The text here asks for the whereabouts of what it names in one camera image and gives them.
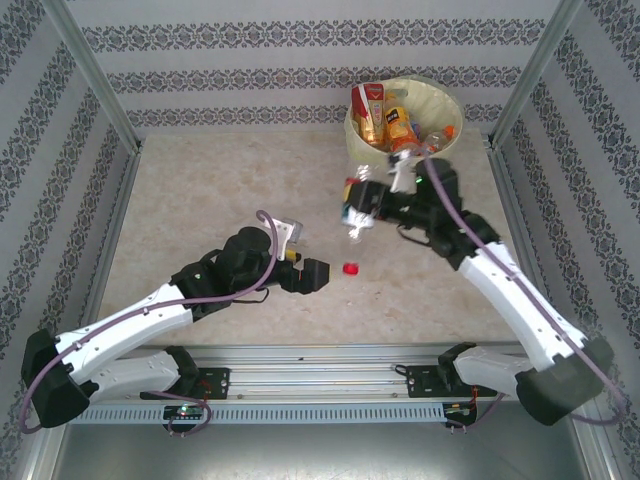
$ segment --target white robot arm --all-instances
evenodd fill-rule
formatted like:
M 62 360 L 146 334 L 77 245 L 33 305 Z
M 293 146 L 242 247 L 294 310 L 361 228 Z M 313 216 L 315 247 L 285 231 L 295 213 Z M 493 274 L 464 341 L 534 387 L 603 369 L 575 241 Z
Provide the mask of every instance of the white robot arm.
M 286 220 L 274 223 L 281 247 L 274 255 L 279 260 L 274 260 L 273 270 L 259 289 L 278 284 L 288 292 L 318 291 L 329 281 L 329 265 L 305 259 L 302 270 L 294 268 L 301 257 L 294 254 L 295 258 L 286 259 L 284 246 L 287 242 L 295 243 L 301 225 Z M 229 238 L 222 250 L 209 252 L 200 261 L 185 266 L 140 302 L 55 338 L 46 330 L 31 335 L 22 364 L 22 378 L 29 387 L 47 364 L 70 350 L 42 377 L 34 391 L 32 400 L 41 425 L 45 428 L 61 425 L 80 415 L 90 403 L 110 398 L 151 391 L 186 395 L 198 381 L 199 371 L 184 348 L 169 347 L 144 358 L 120 357 L 158 335 L 230 306 L 231 300 L 187 303 L 225 297 L 256 284 L 267 275 L 270 246 L 266 232 L 245 227 Z M 152 308 L 166 302 L 172 305 Z M 133 316 L 104 328 L 127 314 Z M 92 333 L 95 336 L 79 348 L 82 340 Z
M 527 354 L 527 358 L 513 357 L 461 344 L 440 356 L 442 382 L 448 389 L 478 385 L 518 398 L 527 412 L 545 425 L 554 424 L 598 395 L 602 380 L 574 349 L 607 372 L 613 360 L 611 347 L 602 339 L 587 339 L 564 319 L 518 269 L 491 226 L 481 216 L 462 209 L 457 173 L 448 161 L 432 160 L 431 175 L 437 175 L 438 187 L 424 162 L 408 169 L 407 161 L 402 155 L 391 157 L 390 173 L 395 174 L 391 186 L 369 180 L 350 184 L 345 208 L 368 215 L 372 221 L 398 224 L 404 238 L 403 229 L 423 230 L 427 242 L 409 239 L 433 249 L 473 283 L 511 327 Z M 447 206 L 441 199 L 443 193 L 449 200 Z M 451 209 L 483 248 L 456 223 Z M 496 261 L 507 267 L 508 273 Z

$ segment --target orange bottle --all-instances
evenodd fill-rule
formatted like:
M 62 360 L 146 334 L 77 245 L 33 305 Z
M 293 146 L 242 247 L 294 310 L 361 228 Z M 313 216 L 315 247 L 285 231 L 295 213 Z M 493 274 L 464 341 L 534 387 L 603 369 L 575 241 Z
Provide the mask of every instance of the orange bottle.
M 411 128 L 409 114 L 400 104 L 395 93 L 387 93 L 384 108 L 389 150 L 399 152 L 400 150 L 418 148 L 420 141 Z

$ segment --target patterned wallpaper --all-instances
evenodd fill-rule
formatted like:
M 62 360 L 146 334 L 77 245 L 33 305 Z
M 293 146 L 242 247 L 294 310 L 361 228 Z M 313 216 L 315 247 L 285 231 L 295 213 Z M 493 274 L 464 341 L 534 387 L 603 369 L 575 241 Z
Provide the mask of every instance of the patterned wallpaper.
M 452 88 L 469 122 L 488 133 L 558 0 L 499 3 L 77 0 L 69 7 L 144 137 L 340 129 L 351 86 L 406 74 Z
M 616 353 L 622 478 L 640 478 L 639 12 L 585 2 L 503 145 L 552 302 Z
M 40 3 L 0 0 L 0 15 L 0 479 L 8 479 L 23 441 L 26 339 L 80 323 L 130 159 Z

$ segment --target basket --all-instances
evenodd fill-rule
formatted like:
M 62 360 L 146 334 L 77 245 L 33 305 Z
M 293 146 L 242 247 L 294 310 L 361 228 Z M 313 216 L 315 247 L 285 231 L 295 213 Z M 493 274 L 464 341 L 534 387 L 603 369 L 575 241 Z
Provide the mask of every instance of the basket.
M 406 89 L 407 96 L 403 105 L 411 113 L 411 121 L 420 124 L 420 139 L 424 140 L 429 133 L 440 131 L 447 125 L 453 125 L 454 136 L 441 151 L 432 158 L 449 158 L 456 147 L 464 127 L 464 109 L 460 102 L 443 85 L 425 77 L 412 75 L 408 77 L 383 80 L 385 91 L 388 89 Z M 347 135 L 347 151 L 350 163 L 354 165 L 372 165 L 387 168 L 388 152 L 383 152 L 366 143 L 357 130 L 358 126 L 351 115 L 351 105 L 344 120 Z

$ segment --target beige floor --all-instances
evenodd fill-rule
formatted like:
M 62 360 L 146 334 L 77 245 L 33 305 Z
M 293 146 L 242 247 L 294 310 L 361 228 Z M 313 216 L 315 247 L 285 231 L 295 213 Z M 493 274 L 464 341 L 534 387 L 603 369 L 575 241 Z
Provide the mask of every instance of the beige floor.
M 340 133 L 150 136 L 100 318 L 143 298 L 204 253 L 221 248 L 262 208 L 304 224 L 299 251 L 332 265 L 331 282 L 302 296 L 272 288 L 263 305 L 233 305 L 155 344 L 345 344 L 514 340 L 491 305 L 430 250 L 379 223 L 361 273 L 341 266 L 340 202 L 347 153 Z M 480 134 L 452 158 L 466 206 L 511 245 Z

